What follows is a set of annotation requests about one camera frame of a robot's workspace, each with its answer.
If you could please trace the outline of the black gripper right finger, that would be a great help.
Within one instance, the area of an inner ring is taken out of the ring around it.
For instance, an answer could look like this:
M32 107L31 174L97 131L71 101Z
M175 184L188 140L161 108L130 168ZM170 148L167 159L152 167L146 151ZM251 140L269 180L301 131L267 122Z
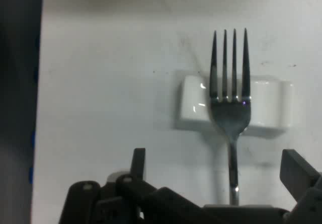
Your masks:
M321 223L321 172L296 150L282 151L280 180L296 201L285 223Z

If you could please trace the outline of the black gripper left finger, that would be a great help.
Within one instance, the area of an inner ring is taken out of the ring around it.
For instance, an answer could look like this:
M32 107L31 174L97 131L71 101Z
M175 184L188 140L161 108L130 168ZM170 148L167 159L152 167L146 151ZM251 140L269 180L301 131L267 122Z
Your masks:
M116 181L72 184L59 223L200 223L201 208L169 188L145 182L144 167L145 149L136 148L130 172Z

